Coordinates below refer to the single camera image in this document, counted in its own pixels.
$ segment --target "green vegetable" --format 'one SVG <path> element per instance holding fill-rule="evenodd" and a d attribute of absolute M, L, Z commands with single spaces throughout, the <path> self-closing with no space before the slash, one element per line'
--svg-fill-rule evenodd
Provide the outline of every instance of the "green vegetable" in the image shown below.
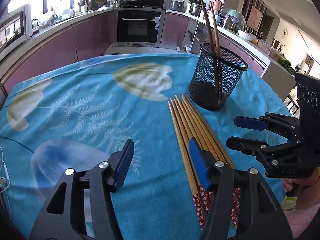
<path fill-rule="evenodd" d="M 294 70 L 293 70 L 293 68 L 291 67 L 292 64 L 291 64 L 291 62 L 290 62 L 289 60 L 280 58 L 280 59 L 278 60 L 278 62 L 279 62 L 280 65 L 282 65 L 282 66 L 286 69 L 286 71 L 288 71 L 290 74 L 293 74 L 293 73 L 294 73 Z"/>

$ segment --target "metal pin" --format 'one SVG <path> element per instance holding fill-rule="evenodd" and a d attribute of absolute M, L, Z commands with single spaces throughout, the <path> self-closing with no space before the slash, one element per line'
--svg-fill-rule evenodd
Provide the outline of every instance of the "metal pin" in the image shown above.
<path fill-rule="evenodd" d="M 215 164 L 214 164 L 216 167 L 223 167 L 224 166 L 224 163 L 222 161 L 217 161 Z"/>
<path fill-rule="evenodd" d="M 104 169 L 104 168 L 106 168 L 108 166 L 109 166 L 109 163 L 107 163 L 107 162 L 99 163 L 99 167 L 102 168 L 102 169 Z"/>
<path fill-rule="evenodd" d="M 74 170 L 72 168 L 69 168 L 69 169 L 66 169 L 65 174 L 69 176 L 69 175 L 72 175 L 73 172 Z"/>
<path fill-rule="evenodd" d="M 253 175 L 256 175 L 256 174 L 258 174 L 258 170 L 256 168 L 251 168 L 250 173 Z"/>

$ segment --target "oven handle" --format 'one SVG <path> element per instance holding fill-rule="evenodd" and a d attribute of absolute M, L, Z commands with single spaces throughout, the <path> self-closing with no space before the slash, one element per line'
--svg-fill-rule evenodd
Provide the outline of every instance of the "oven handle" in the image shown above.
<path fill-rule="evenodd" d="M 149 22 L 155 22 L 156 20 L 147 20 L 147 19 L 124 19 L 122 18 L 123 21 L 149 21 Z"/>

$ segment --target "mesh pen holder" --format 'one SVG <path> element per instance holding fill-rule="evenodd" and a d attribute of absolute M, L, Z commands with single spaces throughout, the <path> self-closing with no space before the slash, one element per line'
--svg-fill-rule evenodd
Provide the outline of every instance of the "mesh pen holder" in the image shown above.
<path fill-rule="evenodd" d="M 219 110 L 249 67 L 241 57 L 223 47 L 221 58 L 211 54 L 210 43 L 202 43 L 201 48 L 188 93 L 198 106 Z"/>

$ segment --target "blue tablecloth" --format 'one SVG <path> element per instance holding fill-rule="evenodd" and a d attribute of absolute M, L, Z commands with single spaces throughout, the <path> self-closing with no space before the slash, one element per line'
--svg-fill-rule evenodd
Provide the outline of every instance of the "blue tablecloth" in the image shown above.
<path fill-rule="evenodd" d="M 0 145 L 11 179 L 12 221 L 25 237 L 65 169 L 91 169 L 120 150 L 127 138 L 135 143 L 134 158 L 123 187 L 112 195 L 124 239 L 199 237 L 167 104 L 168 98 L 187 91 L 197 61 L 198 56 L 192 54 L 102 56 L 13 88 L 0 112 Z M 238 115 L 290 115 L 251 70 L 243 73 L 220 111 L 198 109 L 224 145 L 230 136 L 265 140 L 271 145 L 286 142 L 267 131 L 234 125 Z M 256 167 L 264 174 L 254 157 L 227 152 L 238 169 Z M 267 181 L 281 201 L 281 181 Z"/>

